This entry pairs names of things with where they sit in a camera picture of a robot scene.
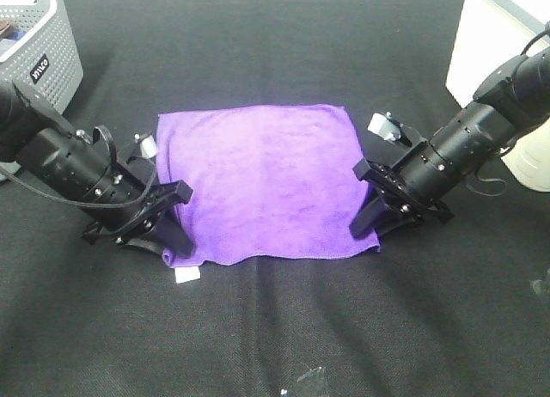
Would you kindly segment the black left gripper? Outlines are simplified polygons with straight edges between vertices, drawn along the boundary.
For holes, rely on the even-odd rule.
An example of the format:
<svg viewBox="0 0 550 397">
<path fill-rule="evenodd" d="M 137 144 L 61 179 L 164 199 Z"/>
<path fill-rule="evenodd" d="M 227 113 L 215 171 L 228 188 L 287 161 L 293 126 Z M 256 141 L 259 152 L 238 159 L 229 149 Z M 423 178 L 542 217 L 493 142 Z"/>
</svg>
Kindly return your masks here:
<svg viewBox="0 0 550 397">
<path fill-rule="evenodd" d="M 137 134 L 127 159 L 119 159 L 108 132 L 93 134 L 80 148 L 81 209 L 93 222 L 82 238 L 90 244 L 111 238 L 121 246 L 163 255 L 190 257 L 192 238 L 174 208 L 188 204 L 192 188 L 183 180 L 159 184 L 152 158 L 157 148 L 150 134 Z"/>
</svg>

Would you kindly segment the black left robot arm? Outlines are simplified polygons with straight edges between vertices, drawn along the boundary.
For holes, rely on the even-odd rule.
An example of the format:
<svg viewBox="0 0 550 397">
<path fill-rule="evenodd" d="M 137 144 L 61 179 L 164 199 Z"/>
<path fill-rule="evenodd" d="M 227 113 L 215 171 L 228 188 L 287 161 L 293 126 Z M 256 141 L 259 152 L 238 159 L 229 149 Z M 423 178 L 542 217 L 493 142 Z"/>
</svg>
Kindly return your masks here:
<svg viewBox="0 0 550 397">
<path fill-rule="evenodd" d="M 90 244 L 109 238 L 120 247 L 184 258 L 195 250 L 175 215 L 193 195 L 185 181 L 160 183 L 149 157 L 122 159 L 104 125 L 91 133 L 78 130 L 24 82 L 1 83 L 1 161 L 16 163 L 52 189 L 34 193 L 88 215 L 92 222 L 82 238 Z"/>
</svg>

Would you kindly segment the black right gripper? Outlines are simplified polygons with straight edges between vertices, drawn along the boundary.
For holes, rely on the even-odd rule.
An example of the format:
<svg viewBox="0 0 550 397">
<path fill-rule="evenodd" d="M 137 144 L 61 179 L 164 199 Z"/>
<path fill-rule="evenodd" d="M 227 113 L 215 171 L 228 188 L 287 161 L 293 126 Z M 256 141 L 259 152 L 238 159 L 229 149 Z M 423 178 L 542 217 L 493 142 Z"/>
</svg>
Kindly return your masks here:
<svg viewBox="0 0 550 397">
<path fill-rule="evenodd" d="M 419 225 L 426 217 L 448 222 L 454 214 L 443 196 L 454 186 L 454 165 L 435 146 L 391 113 L 374 113 L 368 131 L 401 152 L 386 164 L 362 158 L 353 168 L 359 181 L 373 187 L 364 206 L 352 219 L 353 238 L 376 232 L 379 236 L 395 229 Z"/>
</svg>

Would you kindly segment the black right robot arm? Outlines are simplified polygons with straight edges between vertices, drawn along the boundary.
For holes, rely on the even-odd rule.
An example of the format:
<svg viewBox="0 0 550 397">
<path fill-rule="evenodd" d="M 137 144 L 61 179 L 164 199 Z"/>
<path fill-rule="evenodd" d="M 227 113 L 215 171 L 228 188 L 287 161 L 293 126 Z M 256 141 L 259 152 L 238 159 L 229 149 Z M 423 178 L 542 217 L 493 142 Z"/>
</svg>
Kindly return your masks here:
<svg viewBox="0 0 550 397">
<path fill-rule="evenodd" d="M 448 222 L 453 214 L 443 197 L 468 176 L 483 182 L 479 171 L 487 161 L 505 156 L 518 139 L 548 120 L 549 51 L 528 54 L 548 34 L 547 29 L 539 32 L 520 54 L 501 64 L 431 138 L 413 142 L 406 126 L 390 113 L 372 116 L 369 131 L 403 152 L 390 165 L 363 158 L 354 167 L 357 179 L 373 189 L 351 220 L 353 238 L 384 235 L 420 224 L 426 216 Z"/>
</svg>

